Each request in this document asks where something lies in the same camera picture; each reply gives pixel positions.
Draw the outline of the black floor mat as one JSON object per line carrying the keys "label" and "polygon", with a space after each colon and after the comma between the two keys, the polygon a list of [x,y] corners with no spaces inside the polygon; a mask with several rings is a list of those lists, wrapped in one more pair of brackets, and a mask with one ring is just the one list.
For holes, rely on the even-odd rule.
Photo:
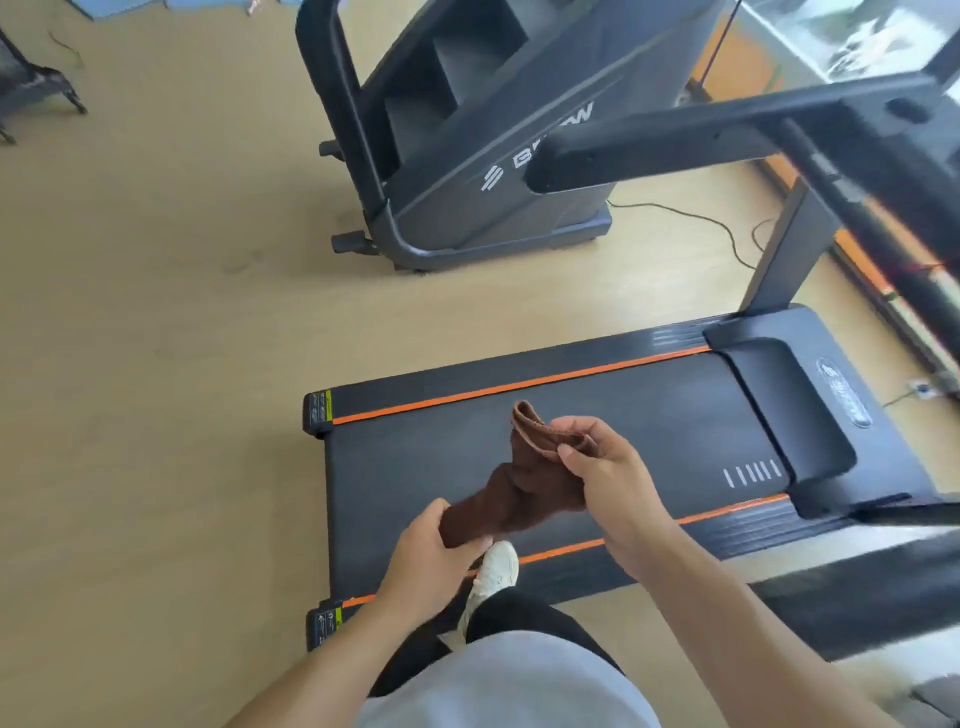
{"label": "black floor mat", "polygon": [[750,584],[833,662],[960,625],[960,529]]}

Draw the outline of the person's right forearm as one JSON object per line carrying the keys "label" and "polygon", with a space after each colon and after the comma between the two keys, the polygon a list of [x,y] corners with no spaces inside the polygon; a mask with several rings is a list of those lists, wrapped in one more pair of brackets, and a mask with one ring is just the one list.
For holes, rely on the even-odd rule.
{"label": "person's right forearm", "polygon": [[629,571],[728,728],[901,728],[676,523],[641,528]]}

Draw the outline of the blue floor mat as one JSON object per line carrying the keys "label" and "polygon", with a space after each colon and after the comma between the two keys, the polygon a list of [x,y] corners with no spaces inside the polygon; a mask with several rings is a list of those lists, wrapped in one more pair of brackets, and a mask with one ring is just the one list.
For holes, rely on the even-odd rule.
{"label": "blue floor mat", "polygon": [[214,7],[247,8],[259,0],[64,0],[90,20],[124,15],[150,5],[162,5],[172,11],[192,11]]}

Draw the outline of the person's right hand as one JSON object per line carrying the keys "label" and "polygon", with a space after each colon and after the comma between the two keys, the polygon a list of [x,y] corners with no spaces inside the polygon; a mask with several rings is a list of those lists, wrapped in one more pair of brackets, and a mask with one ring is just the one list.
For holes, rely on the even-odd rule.
{"label": "person's right hand", "polygon": [[646,585],[681,530],[662,503],[641,455],[600,418],[565,416],[554,419],[553,426],[595,443],[594,480],[583,484],[586,510],[601,528],[616,563]]}

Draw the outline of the person's left hand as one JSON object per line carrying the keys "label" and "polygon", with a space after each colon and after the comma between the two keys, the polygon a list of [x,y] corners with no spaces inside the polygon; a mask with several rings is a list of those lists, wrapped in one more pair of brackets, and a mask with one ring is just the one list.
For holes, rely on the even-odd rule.
{"label": "person's left hand", "polygon": [[374,605],[411,629],[432,620],[454,599],[467,573],[452,573],[440,524],[450,504],[434,499],[401,533]]}

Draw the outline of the black treadmill with orange stripes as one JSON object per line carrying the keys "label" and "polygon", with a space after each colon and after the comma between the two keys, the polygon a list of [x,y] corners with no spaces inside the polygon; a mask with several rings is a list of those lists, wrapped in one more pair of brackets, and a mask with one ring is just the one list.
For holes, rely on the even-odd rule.
{"label": "black treadmill with orange stripes", "polygon": [[[315,649],[373,599],[403,528],[458,504],[512,460],[512,406],[582,409],[639,451],[669,515],[720,559],[853,525],[960,529],[942,494],[818,316],[792,298],[834,221],[950,353],[960,318],[865,204],[935,253],[960,253],[960,30],[918,71],[559,130],[526,183],[550,194],[782,152],[800,172],[740,308],[730,314],[307,394],[323,443],[331,599]],[[516,532],[534,590],[570,601],[627,583],[584,514]]]}

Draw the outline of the black exercise machine frame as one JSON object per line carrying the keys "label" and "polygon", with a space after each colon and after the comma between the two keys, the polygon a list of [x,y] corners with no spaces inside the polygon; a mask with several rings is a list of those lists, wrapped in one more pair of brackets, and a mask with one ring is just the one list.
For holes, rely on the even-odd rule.
{"label": "black exercise machine frame", "polygon": [[30,62],[0,28],[0,140],[16,145],[5,120],[12,114],[53,96],[63,96],[79,114],[89,110],[73,84],[58,69]]}

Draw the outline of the brown cloth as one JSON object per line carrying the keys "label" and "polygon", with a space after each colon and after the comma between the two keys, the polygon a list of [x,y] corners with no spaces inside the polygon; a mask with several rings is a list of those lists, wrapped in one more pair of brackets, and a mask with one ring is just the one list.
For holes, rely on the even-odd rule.
{"label": "brown cloth", "polygon": [[598,446],[585,433],[547,424],[528,401],[511,412],[511,460],[497,466],[486,485],[444,510],[438,533],[448,549],[480,538],[525,531],[559,513],[586,510],[584,481],[562,462],[567,445],[588,457]]}

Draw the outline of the person's left forearm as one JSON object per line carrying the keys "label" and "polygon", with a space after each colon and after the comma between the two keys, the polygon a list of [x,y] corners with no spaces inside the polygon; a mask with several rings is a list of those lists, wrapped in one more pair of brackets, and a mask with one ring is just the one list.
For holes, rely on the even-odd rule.
{"label": "person's left forearm", "polygon": [[223,728],[351,728],[390,658],[429,618],[412,592],[378,594]]}

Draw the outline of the black trousers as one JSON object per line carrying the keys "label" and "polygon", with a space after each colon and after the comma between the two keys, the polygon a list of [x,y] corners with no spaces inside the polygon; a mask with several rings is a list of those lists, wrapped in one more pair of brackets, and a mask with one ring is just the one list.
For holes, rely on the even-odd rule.
{"label": "black trousers", "polygon": [[[503,588],[483,601],[467,621],[465,642],[471,644],[506,632],[534,632],[570,642],[622,669],[572,616],[517,587]],[[393,653],[368,693],[385,698],[431,665],[452,653],[440,639],[434,619],[419,625]]]}

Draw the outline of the dark grey stair climber machine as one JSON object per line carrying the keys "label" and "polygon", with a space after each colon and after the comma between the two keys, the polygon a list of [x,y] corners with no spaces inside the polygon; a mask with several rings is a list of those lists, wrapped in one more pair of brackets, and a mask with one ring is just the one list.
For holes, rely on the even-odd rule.
{"label": "dark grey stair climber machine", "polygon": [[606,236],[612,184],[538,195],[523,175],[558,128],[674,107],[731,0],[426,0],[365,81],[339,0],[302,0],[295,39],[366,230],[337,254],[396,270]]}

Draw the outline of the white sneaker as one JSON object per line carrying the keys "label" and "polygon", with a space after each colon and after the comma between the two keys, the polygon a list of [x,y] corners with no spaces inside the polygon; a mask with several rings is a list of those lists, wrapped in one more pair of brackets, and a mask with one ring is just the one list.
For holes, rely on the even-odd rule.
{"label": "white sneaker", "polygon": [[520,557],[509,540],[495,541],[485,552],[458,622],[458,631],[468,642],[470,622],[475,611],[488,599],[517,585]]}

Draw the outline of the white shirt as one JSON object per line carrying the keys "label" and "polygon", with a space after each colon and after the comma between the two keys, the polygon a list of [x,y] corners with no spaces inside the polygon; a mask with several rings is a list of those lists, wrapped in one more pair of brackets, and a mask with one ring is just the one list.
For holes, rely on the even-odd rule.
{"label": "white shirt", "polygon": [[354,728],[661,728],[637,687],[569,640],[537,632],[483,637],[384,697]]}

